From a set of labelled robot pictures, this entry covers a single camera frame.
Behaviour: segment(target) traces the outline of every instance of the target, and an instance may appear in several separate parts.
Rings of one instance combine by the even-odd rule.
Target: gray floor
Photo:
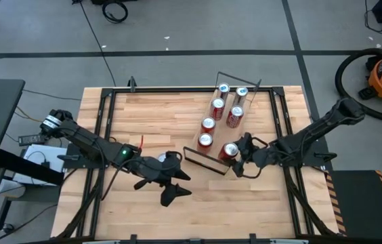
[[[289,0],[302,50],[357,50],[382,47],[382,36],[364,27],[363,0]],[[369,7],[377,0],[369,0]],[[293,50],[282,0],[139,0],[126,3],[129,18],[110,24],[98,6],[83,3],[95,34],[107,52],[266,49]],[[378,26],[373,16],[370,24]],[[79,5],[63,0],[1,0],[0,53],[98,52]],[[345,56],[305,56],[318,111],[323,115],[338,98],[334,75]],[[297,57],[274,55],[107,57],[117,85],[133,75],[138,85],[212,85],[217,71],[262,85],[302,85]],[[352,94],[364,84],[364,61],[344,76]],[[102,58],[2,58],[0,79],[24,79],[26,88],[80,98],[84,87],[111,86]],[[382,103],[371,102],[382,110]],[[34,118],[52,108],[77,115],[79,103],[24,93],[19,106]],[[39,132],[39,124],[14,117],[8,134]],[[339,157],[335,169],[382,171],[382,121],[367,117],[341,127],[326,140]],[[5,138],[2,148],[19,153]],[[52,203],[15,204],[7,222],[23,223]],[[49,237],[54,210],[0,243]]]

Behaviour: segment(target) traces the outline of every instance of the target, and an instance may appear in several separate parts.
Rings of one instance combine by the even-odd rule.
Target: metal bracket
[[[270,239],[271,244],[308,244],[307,240]]]
[[[257,244],[257,237],[255,233],[250,233],[250,244]]]
[[[131,87],[132,93],[135,92],[135,88],[137,87],[137,82],[135,82],[135,79],[133,76],[131,76],[131,78],[129,78],[127,86]]]
[[[326,163],[328,161],[331,161],[331,160],[335,159],[337,157],[337,153],[333,153],[333,152],[326,152],[326,153],[315,152],[314,156],[317,157],[317,158],[323,159],[324,162]]]
[[[190,244],[202,244],[202,239],[190,239]]]
[[[129,238],[129,244],[137,244],[137,235],[132,234],[131,238]]]
[[[108,97],[112,93],[113,89],[112,88],[104,88],[101,91],[101,99]]]
[[[284,88],[283,87],[273,87],[272,91],[275,92],[279,96],[284,96]]]

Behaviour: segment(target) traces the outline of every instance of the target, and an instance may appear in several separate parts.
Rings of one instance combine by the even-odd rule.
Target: cable
[[[15,114],[15,115],[18,115],[19,117],[21,117],[21,118],[23,118],[23,119],[28,119],[27,117],[24,117],[24,116],[20,115],[20,114],[17,113],[17,112],[14,112],[14,114]]]
[[[9,134],[5,134],[8,138],[10,138],[10,140],[13,140],[14,142],[17,142],[17,143],[20,143],[19,141],[17,141],[16,139],[14,139],[13,137],[9,136]]]
[[[110,4],[119,5],[125,11],[125,16],[123,16],[123,18],[121,19],[115,18],[110,12],[106,10],[107,6]],[[128,18],[128,9],[126,8],[125,4],[123,4],[119,0],[109,0],[102,5],[102,14],[104,15],[105,19],[107,19],[107,21],[109,21],[110,23],[119,24]]]
[[[75,131],[73,129],[68,129],[68,128],[56,128],[56,129],[53,129],[51,131],[51,133],[53,133],[53,131],[60,131],[60,130],[68,130],[68,131],[71,131],[75,134],[79,134],[80,136],[83,136],[84,138],[87,138],[88,140],[91,140],[97,146],[98,150],[100,151],[101,162],[102,162],[102,168],[98,174],[98,178],[96,179],[95,185],[91,189],[89,196],[87,197],[86,201],[81,204],[81,207],[79,208],[77,214],[75,214],[72,221],[57,236],[57,238],[68,238],[74,232],[75,228],[77,227],[77,225],[81,221],[83,215],[85,214],[85,212],[87,211],[87,209],[89,208],[89,206],[91,205],[91,202],[95,199],[95,197],[98,194],[101,194],[101,196],[102,196],[102,185],[101,185],[101,183],[104,182],[104,174],[101,174],[101,173],[105,172],[106,160],[105,160],[104,151],[102,150],[102,147],[100,146],[99,142],[97,141],[98,138],[95,138],[93,140],[92,138],[88,138],[87,136],[80,134],[78,131]]]
[[[101,51],[101,54],[102,54],[102,58],[104,59],[104,62],[105,62],[105,65],[107,66],[107,69],[108,69],[108,72],[110,72],[110,75],[111,75],[111,79],[112,79],[112,83],[114,84],[114,86],[116,87],[116,80],[114,79],[114,76],[112,75],[112,72],[111,72],[111,69],[110,69],[110,66],[108,65],[107,63],[107,59],[105,59],[105,55],[104,55],[104,51],[102,51],[102,47],[101,47],[101,44],[99,43],[98,41],[98,38],[96,37],[96,34],[95,34],[95,31],[93,30],[93,28],[91,27],[91,24],[90,24],[90,21],[89,21],[89,18],[87,17],[87,14],[85,13],[85,10],[84,10],[84,7],[83,7],[83,4],[81,2],[80,3],[80,6],[81,6],[81,9],[83,10],[83,13],[84,13],[84,16],[85,16],[85,19],[87,20],[87,23],[89,24],[89,27],[90,27],[90,30],[91,32],[93,33],[93,36],[95,37],[95,40],[96,40],[96,43],[98,44],[98,47],[99,47],[99,50]]]
[[[16,107],[19,111],[21,111],[21,113],[23,114],[23,115],[25,115],[26,116],[26,118],[25,119],[30,119],[30,120],[32,120],[32,121],[36,121],[36,122],[40,122],[40,123],[42,123],[43,121],[40,121],[40,120],[38,120],[38,119],[34,119],[34,118],[32,118],[32,117],[30,117],[28,114],[26,114],[19,106],[17,106]]]
[[[117,174],[119,173],[119,171],[121,171],[122,168],[123,168],[126,164],[128,164],[130,161],[131,161],[131,160],[127,160],[127,161],[123,162],[123,163],[120,165],[120,167],[117,168],[117,170],[115,171],[114,175],[113,175],[112,178],[111,178],[110,183],[108,184],[108,187],[107,187],[107,189],[106,189],[106,191],[105,191],[105,193],[104,193],[104,196],[102,196],[102,198],[101,198],[101,201],[103,201],[103,200],[107,197],[107,194],[108,194],[108,192],[110,191],[110,188],[111,188],[111,186],[112,186],[112,183],[113,183],[114,180],[116,179],[116,176],[117,176]]]
[[[33,94],[39,94],[39,95],[49,96],[49,97],[51,97],[51,98],[57,98],[57,99],[62,99],[62,100],[81,101],[81,99],[77,99],[77,98],[62,98],[62,97],[59,97],[59,96],[53,96],[53,95],[44,94],[44,93],[41,93],[41,92],[31,91],[31,90],[27,90],[27,89],[23,89],[23,91],[24,91],[24,92],[30,92],[30,93],[33,93]]]
[[[39,217],[39,216],[40,216],[41,214],[43,214],[45,211],[47,211],[48,209],[50,209],[50,208],[52,208],[52,207],[55,207],[55,206],[57,206],[57,204],[54,204],[54,205],[51,205],[51,206],[45,208],[45,209],[42,210],[40,213],[38,213],[35,217],[31,218],[29,221],[27,221],[27,222],[21,224],[19,227],[13,229],[12,231],[10,231],[10,232],[8,232],[8,233],[2,235],[2,236],[0,237],[0,240],[3,239],[3,238],[5,238],[5,237],[8,237],[8,236],[14,234],[16,231],[20,230],[22,227],[26,226],[27,224],[30,224],[33,220],[35,220],[37,217]]]
[[[255,175],[255,176],[248,176],[248,175],[242,175],[244,178],[247,178],[247,179],[257,179],[259,176],[260,176],[260,173],[261,173],[261,170],[262,170],[263,168],[259,168],[259,172],[257,173],[257,175]]]
[[[26,160],[28,160],[31,155],[35,154],[35,153],[40,153],[43,155],[43,162],[45,163],[47,161],[47,156],[45,156],[45,153],[41,152],[41,151],[35,151],[35,152],[32,152],[29,156],[27,156]],[[33,177],[30,177],[31,179],[31,182],[35,185],[35,181],[33,180]]]
[[[382,29],[381,30],[377,30],[377,29],[371,28],[370,25],[368,24],[368,13],[371,12],[372,10],[368,10],[367,0],[364,0],[364,4],[366,6],[366,12],[364,13],[364,25],[365,25],[365,27],[367,29],[371,30],[371,31],[374,31],[374,32],[379,33],[379,34],[382,34]]]

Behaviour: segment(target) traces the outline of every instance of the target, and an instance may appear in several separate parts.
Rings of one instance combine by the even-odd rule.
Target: wooden table
[[[81,102],[77,122],[91,131],[101,89],[86,88]],[[310,124],[307,106],[300,86],[286,86],[284,90],[296,132]],[[138,146],[144,135],[143,155],[147,156],[157,157],[166,150],[182,151],[199,128],[211,96],[210,92],[120,94],[116,98],[111,136]],[[281,115],[280,101],[277,103]],[[245,131],[268,142],[276,139],[268,93],[257,93],[245,118]],[[138,239],[247,239],[249,233],[256,233],[257,238],[294,237],[281,167],[265,167],[256,180],[236,178],[232,172],[222,176],[187,161],[182,161],[182,169],[192,179],[177,182],[191,190],[192,195],[176,198],[169,207],[159,203],[162,188],[148,184],[134,190],[133,185],[140,179],[120,173],[101,202],[96,239],[129,239],[131,234],[137,234]],[[104,190],[114,171],[113,168],[106,171]],[[245,165],[246,174],[256,172],[254,164]],[[303,168],[302,174],[310,205],[337,232],[324,174],[312,168]],[[52,236],[63,231],[80,207],[85,176],[86,170],[80,169],[63,185]],[[301,229],[306,233],[300,207],[298,212]]]

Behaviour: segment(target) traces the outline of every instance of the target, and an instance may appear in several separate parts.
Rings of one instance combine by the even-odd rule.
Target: black metal frame
[[[100,99],[100,105],[98,109],[98,117],[96,119],[96,126],[95,126],[95,134],[99,134],[100,128],[101,128],[101,123],[102,123],[102,115],[104,113],[104,107],[105,107],[105,102],[106,98],[109,96],[110,97],[110,106],[108,109],[108,116],[107,116],[107,122],[106,122],[106,131],[105,131],[105,138],[109,138],[111,134],[111,127],[112,127],[112,118],[114,114],[114,103],[116,101],[116,96],[117,94],[123,94],[123,93],[173,93],[173,92],[214,92],[216,87],[123,87],[123,88],[104,88],[102,89],[101,92],[101,99]],[[283,117],[284,121],[286,124],[286,130],[288,134],[293,133],[292,132],[292,127],[291,127],[291,121],[289,117],[289,112],[287,109],[287,102],[286,98],[284,96],[284,89],[283,87],[259,87],[257,90],[258,92],[268,92],[270,96],[270,102],[271,102],[271,107],[272,107],[272,114],[274,117],[274,124],[276,128],[276,134],[277,137],[282,136],[282,130],[281,130],[281,125],[280,125],[280,119],[278,116],[278,110],[277,110],[277,104],[276,104],[276,99],[275,96],[280,97],[281,105],[282,105],[282,111],[283,111]],[[283,167],[283,172],[284,175],[286,176],[287,174],[290,174],[289,168],[288,167]],[[103,177],[104,171],[100,169],[99,174]],[[91,180],[93,178],[93,170],[88,169],[87,170],[87,177],[86,177],[86,182],[85,182],[85,187],[84,187],[84,192],[83,192],[83,202],[87,198],[87,195],[90,191],[90,186],[91,186]],[[299,168],[295,168],[295,176],[297,178],[297,183],[299,186],[299,191],[303,196],[306,198],[305,195],[305,188],[304,188],[304,183],[303,183],[303,178],[301,174],[301,170]],[[295,198],[292,195],[292,193],[287,189],[288,196],[289,196],[289,206],[291,208],[291,215],[292,215],[292,223],[295,229],[295,236],[301,234],[301,228],[299,225],[299,218],[298,218],[298,212],[295,204]],[[95,198],[94,203],[93,203],[93,213],[91,217],[91,226],[90,226],[90,237],[95,237],[96,234],[96,226],[98,223],[98,215],[99,215],[99,206],[100,206],[100,201],[101,201],[101,192],[99,195]],[[307,225],[307,232],[308,234],[313,234],[313,225],[308,218],[308,216],[304,213],[305,215],[305,223]],[[83,229],[84,229],[84,223],[85,218],[83,218],[80,222],[80,224],[77,227],[77,237],[81,237],[83,234]],[[267,243],[269,239],[256,239],[255,234],[251,233],[250,234],[250,239],[220,239],[220,240],[205,240],[205,243],[214,242],[214,243]],[[130,240],[121,240],[121,243],[136,243],[137,241],[137,236],[132,235]],[[144,240],[143,242],[145,243],[201,243],[201,239],[196,239],[196,240]]]

